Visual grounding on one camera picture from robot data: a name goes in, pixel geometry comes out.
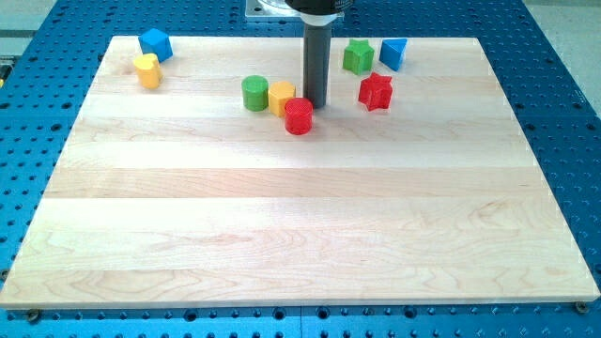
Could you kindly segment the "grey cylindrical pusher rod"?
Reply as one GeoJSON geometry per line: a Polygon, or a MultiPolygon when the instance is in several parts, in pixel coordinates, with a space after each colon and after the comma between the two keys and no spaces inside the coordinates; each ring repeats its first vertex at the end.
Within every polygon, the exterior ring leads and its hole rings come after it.
{"type": "Polygon", "coordinates": [[[303,96],[315,109],[327,100],[331,47],[331,24],[314,26],[306,23],[303,34],[303,96]]]}

